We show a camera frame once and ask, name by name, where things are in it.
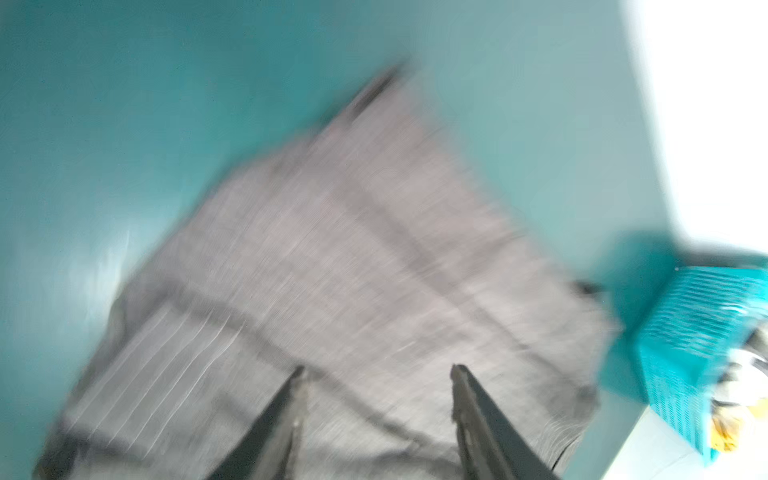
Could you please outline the yellow plaid shirt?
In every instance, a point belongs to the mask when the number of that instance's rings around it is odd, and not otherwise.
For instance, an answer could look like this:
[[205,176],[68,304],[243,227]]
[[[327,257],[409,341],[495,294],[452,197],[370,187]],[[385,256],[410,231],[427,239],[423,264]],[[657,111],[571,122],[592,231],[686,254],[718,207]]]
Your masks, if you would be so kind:
[[756,445],[767,435],[767,399],[753,405],[715,403],[711,415],[711,447],[731,453]]

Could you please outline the teal plastic laundry basket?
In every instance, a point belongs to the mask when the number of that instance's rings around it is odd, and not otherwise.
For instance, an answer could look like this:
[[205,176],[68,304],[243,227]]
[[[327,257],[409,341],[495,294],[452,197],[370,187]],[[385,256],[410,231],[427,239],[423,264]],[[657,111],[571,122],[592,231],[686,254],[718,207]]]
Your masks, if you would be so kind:
[[702,458],[714,463],[711,412],[729,354],[767,318],[767,272],[690,266],[677,269],[634,336],[651,410]]

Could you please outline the dark grey pinstriped shirt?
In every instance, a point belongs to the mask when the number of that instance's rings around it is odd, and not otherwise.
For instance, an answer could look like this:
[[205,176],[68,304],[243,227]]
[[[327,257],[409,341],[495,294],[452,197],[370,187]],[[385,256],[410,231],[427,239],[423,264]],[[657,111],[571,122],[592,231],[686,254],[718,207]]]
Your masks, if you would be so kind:
[[465,479],[452,366],[560,477],[617,331],[397,73],[234,170],[129,280],[37,479],[210,479],[299,366],[292,479]]

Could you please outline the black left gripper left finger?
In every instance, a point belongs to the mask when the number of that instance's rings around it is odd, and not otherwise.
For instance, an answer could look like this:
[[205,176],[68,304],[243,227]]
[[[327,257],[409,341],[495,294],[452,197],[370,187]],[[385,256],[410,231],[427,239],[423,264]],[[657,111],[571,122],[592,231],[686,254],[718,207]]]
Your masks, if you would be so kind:
[[210,479],[283,480],[294,477],[307,417],[309,380],[297,367]]

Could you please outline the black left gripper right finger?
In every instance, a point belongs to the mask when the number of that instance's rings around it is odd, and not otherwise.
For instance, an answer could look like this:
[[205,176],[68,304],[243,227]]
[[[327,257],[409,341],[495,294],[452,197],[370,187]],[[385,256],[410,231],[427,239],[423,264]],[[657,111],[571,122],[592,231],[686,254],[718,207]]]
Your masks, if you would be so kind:
[[465,479],[556,480],[462,364],[452,366],[453,412]]

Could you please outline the black white checkered shirt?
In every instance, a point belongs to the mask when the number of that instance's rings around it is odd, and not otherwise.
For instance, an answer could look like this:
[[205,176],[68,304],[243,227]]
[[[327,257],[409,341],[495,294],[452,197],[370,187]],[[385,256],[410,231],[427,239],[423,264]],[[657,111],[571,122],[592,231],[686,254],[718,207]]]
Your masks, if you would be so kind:
[[767,398],[767,326],[756,328],[746,343],[733,349],[715,386],[717,405],[756,406]]

